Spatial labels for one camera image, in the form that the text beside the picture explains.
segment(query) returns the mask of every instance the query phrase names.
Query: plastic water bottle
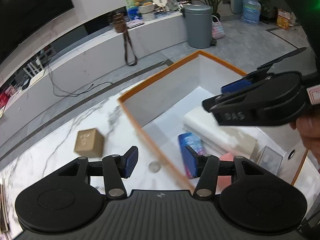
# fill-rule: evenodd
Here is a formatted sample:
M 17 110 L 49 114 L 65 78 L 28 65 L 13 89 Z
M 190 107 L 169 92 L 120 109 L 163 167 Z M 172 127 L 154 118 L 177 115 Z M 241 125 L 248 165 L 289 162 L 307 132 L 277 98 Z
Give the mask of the plastic water bottle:
M 243 0 L 242 20 L 246 23 L 257 25 L 259 23 L 261 4 L 258 0 Z

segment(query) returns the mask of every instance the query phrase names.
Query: television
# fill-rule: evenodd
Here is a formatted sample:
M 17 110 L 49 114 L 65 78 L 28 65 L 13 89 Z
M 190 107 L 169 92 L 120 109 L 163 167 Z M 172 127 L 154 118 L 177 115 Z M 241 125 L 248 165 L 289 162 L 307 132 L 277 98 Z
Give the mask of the television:
M 29 36 L 71 8 L 71 0 L 0 0 L 0 64 Z

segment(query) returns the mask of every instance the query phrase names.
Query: blue package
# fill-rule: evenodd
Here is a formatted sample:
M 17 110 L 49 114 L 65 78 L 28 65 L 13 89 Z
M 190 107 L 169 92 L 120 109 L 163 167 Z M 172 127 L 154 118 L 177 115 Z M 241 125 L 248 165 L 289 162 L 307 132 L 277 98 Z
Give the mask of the blue package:
M 127 9 L 130 20 L 142 19 L 138 6 Z
M 186 149 L 186 146 L 189 145 L 192 149 L 194 149 L 196 153 L 198 153 L 199 155 L 203 155 L 205 152 L 202 147 L 202 141 L 199 137 L 195 136 L 191 132 L 180 134 L 178 136 L 178 141 L 184 167 L 186 170 L 186 175 L 189 179 L 195 178 L 197 175 L 196 162 L 191 153 Z

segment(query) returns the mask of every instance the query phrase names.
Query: circular black pad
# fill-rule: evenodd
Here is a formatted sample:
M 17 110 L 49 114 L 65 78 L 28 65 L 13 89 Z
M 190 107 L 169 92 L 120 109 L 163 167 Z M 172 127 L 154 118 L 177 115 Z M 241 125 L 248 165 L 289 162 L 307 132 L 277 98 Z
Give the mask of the circular black pad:
M 102 196 L 94 187 L 73 176 L 51 174 L 22 191 L 15 210 L 25 229 L 62 233 L 91 222 L 102 205 Z
M 296 229 L 307 211 L 304 195 L 273 175 L 245 176 L 222 191 L 219 205 L 232 223 L 267 234 Z

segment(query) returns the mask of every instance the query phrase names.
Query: tiled floor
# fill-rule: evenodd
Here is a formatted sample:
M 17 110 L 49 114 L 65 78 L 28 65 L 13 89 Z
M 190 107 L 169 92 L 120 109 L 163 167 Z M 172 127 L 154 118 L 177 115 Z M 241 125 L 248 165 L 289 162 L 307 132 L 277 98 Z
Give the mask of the tiled floor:
M 263 63 L 286 54 L 296 47 L 308 45 L 306 36 L 299 26 L 285 31 L 275 29 L 274 25 L 260 23 L 257 26 L 252 26 L 243 23 L 241 20 L 234 20 L 224 22 L 223 28 L 226 37 L 219 39 L 215 47 L 204 50 L 246 72 L 254 71 Z M 123 66 L 107 73 L 87 86 L 80 88 L 77 92 L 86 90 L 91 84 L 97 85 L 108 81 L 115 83 L 111 89 L 106 88 L 109 84 L 104 84 L 78 97 L 63 98 L 0 146 L 0 170 L 29 147 L 79 113 L 194 51 L 196 49 L 190 47 L 187 42 L 174 45 L 139 59 L 138 64 L 134 67 Z

